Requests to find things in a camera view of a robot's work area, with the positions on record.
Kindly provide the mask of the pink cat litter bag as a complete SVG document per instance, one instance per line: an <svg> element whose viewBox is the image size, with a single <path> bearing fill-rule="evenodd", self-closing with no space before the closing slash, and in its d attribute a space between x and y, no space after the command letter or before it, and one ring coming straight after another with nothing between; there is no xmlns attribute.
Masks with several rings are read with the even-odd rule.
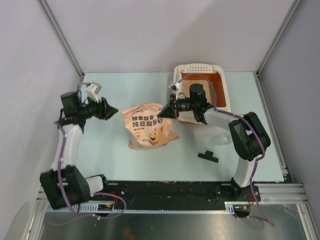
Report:
<svg viewBox="0 0 320 240"><path fill-rule="evenodd" d="M157 148L179 139L172 131L173 120L158 117L159 103L144 103L121 112L124 127L130 132L131 149Z"/></svg>

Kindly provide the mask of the cream orange litter box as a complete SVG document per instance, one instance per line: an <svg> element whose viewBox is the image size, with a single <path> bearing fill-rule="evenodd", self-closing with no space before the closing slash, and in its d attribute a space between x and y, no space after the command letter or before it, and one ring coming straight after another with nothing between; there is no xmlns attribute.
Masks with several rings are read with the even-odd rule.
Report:
<svg viewBox="0 0 320 240"><path fill-rule="evenodd" d="M190 97L190 86L201 84L207 101L217 109L230 112L231 104L223 69L204 63L181 64L174 68L173 84L177 99Z"/></svg>

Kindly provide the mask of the clear plastic scoop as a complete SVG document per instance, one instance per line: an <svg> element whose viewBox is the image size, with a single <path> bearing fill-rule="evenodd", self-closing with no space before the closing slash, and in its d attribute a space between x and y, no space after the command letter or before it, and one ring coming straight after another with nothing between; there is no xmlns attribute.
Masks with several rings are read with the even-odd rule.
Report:
<svg viewBox="0 0 320 240"><path fill-rule="evenodd" d="M232 142L232 137L229 133L219 133L211 138L213 145L227 145Z"/></svg>

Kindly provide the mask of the black bag sealing clip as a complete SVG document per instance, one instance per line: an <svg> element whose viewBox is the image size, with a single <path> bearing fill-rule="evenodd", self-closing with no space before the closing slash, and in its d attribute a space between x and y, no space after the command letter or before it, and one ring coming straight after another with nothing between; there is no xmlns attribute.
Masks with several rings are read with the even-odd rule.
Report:
<svg viewBox="0 0 320 240"><path fill-rule="evenodd" d="M219 162L219 159L214 156L214 153L212 151L207 150L205 153L199 153L197 156L201 159L208 160L214 163Z"/></svg>

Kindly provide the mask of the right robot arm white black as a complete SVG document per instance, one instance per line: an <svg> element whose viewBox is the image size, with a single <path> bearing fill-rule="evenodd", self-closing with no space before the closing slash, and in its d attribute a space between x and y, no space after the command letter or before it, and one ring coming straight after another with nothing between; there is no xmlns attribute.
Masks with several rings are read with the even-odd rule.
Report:
<svg viewBox="0 0 320 240"><path fill-rule="evenodd" d="M237 201L242 201L250 191L254 195L253 178L258 162L271 145L271 139L257 114L249 112L241 116L217 109L208 102L205 90L199 83L189 87L189 97L178 98L172 93L157 116L177 119L181 112L192 112L196 122L230 132L233 147L239 156L236 172L230 181L230 194Z"/></svg>

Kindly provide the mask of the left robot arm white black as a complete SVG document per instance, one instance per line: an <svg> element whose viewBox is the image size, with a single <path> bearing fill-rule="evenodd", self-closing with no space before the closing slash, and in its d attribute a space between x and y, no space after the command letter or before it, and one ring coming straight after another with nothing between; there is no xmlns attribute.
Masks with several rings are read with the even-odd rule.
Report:
<svg viewBox="0 0 320 240"><path fill-rule="evenodd" d="M103 174L85 178L77 168L78 151L88 119L109 120L118 109L110 106L103 97L88 99L83 103L78 91L60 96L62 109L55 125L59 142L53 163L48 171L40 174L39 180L50 206L54 210L69 208L88 202L93 195L100 200L110 196L111 188Z"/></svg>

